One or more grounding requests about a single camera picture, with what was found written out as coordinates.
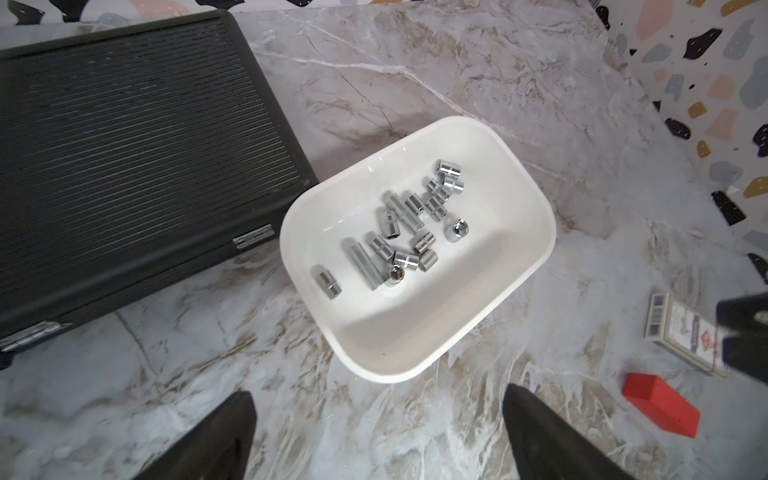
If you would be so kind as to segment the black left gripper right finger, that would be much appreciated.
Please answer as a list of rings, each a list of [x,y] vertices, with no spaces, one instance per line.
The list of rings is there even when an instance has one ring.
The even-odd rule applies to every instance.
[[[524,387],[506,387],[502,413],[522,479],[631,477]]]

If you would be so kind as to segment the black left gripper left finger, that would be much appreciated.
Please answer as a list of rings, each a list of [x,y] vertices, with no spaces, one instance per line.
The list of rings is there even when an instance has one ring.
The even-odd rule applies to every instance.
[[[136,477],[242,479],[256,426],[252,395],[236,391]]]

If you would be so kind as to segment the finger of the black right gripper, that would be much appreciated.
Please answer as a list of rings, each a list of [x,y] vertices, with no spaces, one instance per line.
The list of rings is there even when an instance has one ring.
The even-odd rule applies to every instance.
[[[716,306],[716,321],[738,333],[767,331],[767,293],[721,300]]]
[[[723,362],[767,384],[767,344],[766,334],[741,334],[725,338],[722,342]]]

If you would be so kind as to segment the long chrome socket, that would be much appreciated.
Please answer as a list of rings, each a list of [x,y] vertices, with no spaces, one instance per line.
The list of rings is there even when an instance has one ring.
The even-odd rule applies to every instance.
[[[363,245],[354,238],[345,238],[343,247],[370,289],[378,289],[384,283],[383,276]]]

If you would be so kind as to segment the large chrome deep socket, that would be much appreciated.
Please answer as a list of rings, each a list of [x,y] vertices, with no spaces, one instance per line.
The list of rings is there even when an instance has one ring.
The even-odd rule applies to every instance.
[[[405,204],[405,201],[398,194],[387,191],[383,197],[386,207],[391,210],[397,220],[412,235],[420,233],[425,225],[418,216]]]

